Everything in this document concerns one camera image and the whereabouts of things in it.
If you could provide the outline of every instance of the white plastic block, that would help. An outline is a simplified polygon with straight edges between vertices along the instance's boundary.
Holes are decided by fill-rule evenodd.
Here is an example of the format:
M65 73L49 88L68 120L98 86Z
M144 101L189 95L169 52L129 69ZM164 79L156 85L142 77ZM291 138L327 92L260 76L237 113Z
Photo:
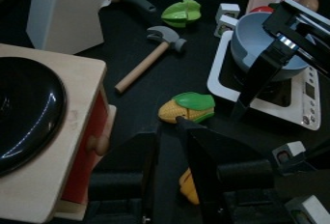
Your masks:
M300 141L287 143L272 150L272 154L275 157L275 162L280 165L285 162L291 157L304 152L305 148Z
M237 4L220 4L215 16L215 21L219 23L221 15L225 15L231 18L237 18L239 15L239 5Z
M316 197L296 197L284 207L296 224L328 224L330 214Z
M213 31L213 36L221 38L221 35L225 31L233 30L237 24L237 20L225 15L220 16L216 29Z

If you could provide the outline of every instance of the toy hammer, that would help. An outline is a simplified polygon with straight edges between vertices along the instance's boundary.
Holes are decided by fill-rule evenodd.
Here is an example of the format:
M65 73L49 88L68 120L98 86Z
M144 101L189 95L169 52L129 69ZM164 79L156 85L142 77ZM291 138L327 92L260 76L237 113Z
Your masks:
M124 79L117 83L114 89L118 93L121 93L133 80L140 76L140 74L149 68L149 66L154 63L160 55L168 48L173 48L177 52L181 51L185 40L178 39L177 34L173 30L164 26L154 26L146 29L149 35L148 39L160 42L160 45L150 52L150 54L141 60L138 65L132 69Z

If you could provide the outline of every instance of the yellow toy food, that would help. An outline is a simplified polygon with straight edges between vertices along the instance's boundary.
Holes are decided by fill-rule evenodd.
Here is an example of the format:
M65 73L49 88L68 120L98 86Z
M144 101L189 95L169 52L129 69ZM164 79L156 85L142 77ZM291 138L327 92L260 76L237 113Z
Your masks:
M196 123L213 115L215 102L211 95L188 92L174 96L160 108L158 117L164 122L174 124L181 116Z
M180 193L186 197L188 201L197 205L200 203L199 196L193 184L190 169L188 168L178 179Z

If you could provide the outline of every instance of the red panel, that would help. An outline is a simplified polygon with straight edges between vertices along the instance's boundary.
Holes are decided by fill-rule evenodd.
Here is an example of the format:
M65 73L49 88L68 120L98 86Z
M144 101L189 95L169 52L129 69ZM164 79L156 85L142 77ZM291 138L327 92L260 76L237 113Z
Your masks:
M85 192L89 184L89 175L97 157L93 151L86 151L86 142L90 136L97 138L101 135L106 118L106 107L104 106L101 93L98 93L92 107L90 118L81 139L78 152L68 176L66 185L61 194L61 200L78 204L86 202Z

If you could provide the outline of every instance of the gray hammer head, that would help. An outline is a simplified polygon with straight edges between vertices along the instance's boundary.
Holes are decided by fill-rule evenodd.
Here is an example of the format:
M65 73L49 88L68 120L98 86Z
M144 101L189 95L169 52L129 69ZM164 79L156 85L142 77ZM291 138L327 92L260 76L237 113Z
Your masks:
M154 26L146 29L149 35L148 39L154 40L157 42L166 42L169 48L174 49L177 52L181 51L182 45L186 42L185 40L178 38L176 32L164 26Z

